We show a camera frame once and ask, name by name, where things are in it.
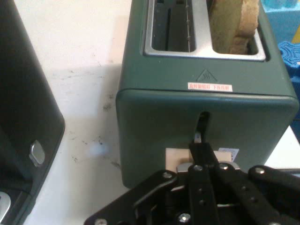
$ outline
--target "table surface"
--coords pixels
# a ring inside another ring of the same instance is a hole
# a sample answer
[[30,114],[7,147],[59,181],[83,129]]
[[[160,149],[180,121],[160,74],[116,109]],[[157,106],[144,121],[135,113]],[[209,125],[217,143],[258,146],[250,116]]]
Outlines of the table surface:
[[[127,191],[121,183],[115,95],[131,0],[15,0],[66,121],[25,225],[82,225]],[[297,168],[292,130],[267,165]]]

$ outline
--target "metal bolt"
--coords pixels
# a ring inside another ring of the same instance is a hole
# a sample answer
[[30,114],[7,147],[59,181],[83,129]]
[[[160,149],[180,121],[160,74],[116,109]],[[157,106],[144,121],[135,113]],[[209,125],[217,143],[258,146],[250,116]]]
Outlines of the metal bolt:
[[247,188],[246,186],[242,186],[242,191],[248,191],[249,188]]
[[107,225],[106,219],[96,219],[95,225]]
[[259,174],[263,174],[264,173],[264,169],[257,167],[255,168],[255,172],[259,173]]
[[199,201],[199,205],[204,206],[206,205],[206,201],[204,201],[203,199]]
[[220,163],[220,168],[222,169],[222,170],[227,170],[228,169],[228,165],[227,164],[225,164],[225,163]]
[[203,167],[200,165],[194,165],[194,170],[201,171],[201,170],[203,170]]
[[258,200],[257,200],[255,197],[251,197],[251,198],[250,198],[250,201],[251,201],[252,203],[257,203],[257,202],[258,202]]
[[182,213],[178,217],[179,222],[181,222],[183,224],[188,223],[190,219],[191,219],[191,215],[189,215],[188,213]]
[[168,173],[168,172],[164,172],[163,173],[163,177],[166,178],[166,179],[169,179],[172,177],[172,174]]

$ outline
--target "warning label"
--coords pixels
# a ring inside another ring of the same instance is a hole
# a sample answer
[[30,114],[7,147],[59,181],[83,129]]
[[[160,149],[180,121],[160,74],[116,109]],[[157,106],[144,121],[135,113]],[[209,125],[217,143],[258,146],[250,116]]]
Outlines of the warning label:
[[208,90],[208,91],[225,91],[232,92],[233,86],[230,84],[218,84],[218,83],[187,83],[189,90]]

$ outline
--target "silver button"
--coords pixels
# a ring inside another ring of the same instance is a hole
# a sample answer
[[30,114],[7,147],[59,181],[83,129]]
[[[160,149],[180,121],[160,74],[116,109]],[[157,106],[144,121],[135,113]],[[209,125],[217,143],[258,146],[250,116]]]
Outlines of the silver button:
[[166,179],[169,179],[172,177],[172,174],[168,173],[168,172],[164,172],[163,173],[163,177],[166,178]]
[[45,161],[45,152],[38,140],[30,146],[29,158],[32,160],[36,167],[40,167]]
[[183,213],[178,217],[178,220],[181,224],[188,223],[190,219],[191,219],[191,215],[189,215],[188,213]]

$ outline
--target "bread slice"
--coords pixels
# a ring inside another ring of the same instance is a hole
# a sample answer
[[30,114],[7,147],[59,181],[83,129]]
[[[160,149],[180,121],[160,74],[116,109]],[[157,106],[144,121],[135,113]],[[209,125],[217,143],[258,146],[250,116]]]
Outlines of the bread slice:
[[259,0],[213,0],[210,32],[218,53],[247,54],[247,44],[258,26]]

